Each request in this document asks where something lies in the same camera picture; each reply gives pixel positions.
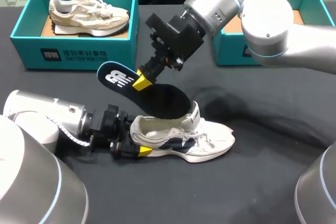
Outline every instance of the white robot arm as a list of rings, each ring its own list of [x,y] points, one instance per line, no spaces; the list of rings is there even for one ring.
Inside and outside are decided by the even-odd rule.
[[[165,66],[181,70],[201,46],[205,34],[215,35],[235,16],[252,57],[263,65],[305,67],[336,73],[336,28],[296,25],[287,0],[186,0],[182,17],[163,23],[152,15],[155,57],[141,66],[133,85],[155,82]],[[295,206],[302,224],[336,223],[336,144],[300,177]]]

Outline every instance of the black insole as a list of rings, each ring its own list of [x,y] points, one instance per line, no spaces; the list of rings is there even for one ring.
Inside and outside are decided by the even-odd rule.
[[[145,113],[161,119],[177,119],[190,110],[190,100],[180,89],[169,84],[153,84],[138,91],[132,85],[139,75],[114,61],[103,63],[98,80],[107,88],[130,99]]]

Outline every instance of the teal shoe box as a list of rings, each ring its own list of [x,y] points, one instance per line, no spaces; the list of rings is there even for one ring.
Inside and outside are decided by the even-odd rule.
[[[125,38],[41,37],[49,1],[28,0],[10,36],[27,69],[97,70],[105,61],[117,61],[135,70],[138,0],[103,0],[130,11]]]
[[[335,26],[322,0],[287,1],[293,10],[299,10],[304,24]],[[218,66],[260,65],[251,57],[243,33],[226,33],[223,29],[213,43]]]

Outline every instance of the white cable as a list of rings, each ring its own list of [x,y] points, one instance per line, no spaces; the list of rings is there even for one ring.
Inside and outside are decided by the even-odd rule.
[[[21,113],[24,113],[24,112],[36,112],[36,113],[39,113],[37,111],[31,111],[31,110],[27,110],[27,111],[16,111],[16,112],[9,112],[7,113],[6,115],[4,115],[5,117],[9,118],[10,116],[14,115],[14,118],[12,121],[15,121],[17,115],[21,114]],[[70,139],[72,140],[73,142],[75,142],[76,144],[79,144],[81,146],[84,146],[84,147],[88,147],[90,146],[90,143],[88,142],[84,142],[84,141],[81,141],[77,138],[75,138],[66,128],[64,128],[64,126],[58,122],[55,118],[53,118],[52,116],[48,116],[48,115],[45,115],[50,121],[52,121],[53,123],[55,123],[57,125],[57,127]]]

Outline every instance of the white sneaker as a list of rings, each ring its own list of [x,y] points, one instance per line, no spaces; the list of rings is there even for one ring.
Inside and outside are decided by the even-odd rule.
[[[232,132],[225,125],[201,118],[196,102],[193,113],[180,119],[137,116],[130,130],[135,144],[153,149],[146,156],[173,154],[190,163],[207,161],[227,152],[235,143]]]
[[[49,14],[57,35],[111,36],[126,30],[130,19],[127,10],[113,7],[102,0],[50,0]]]

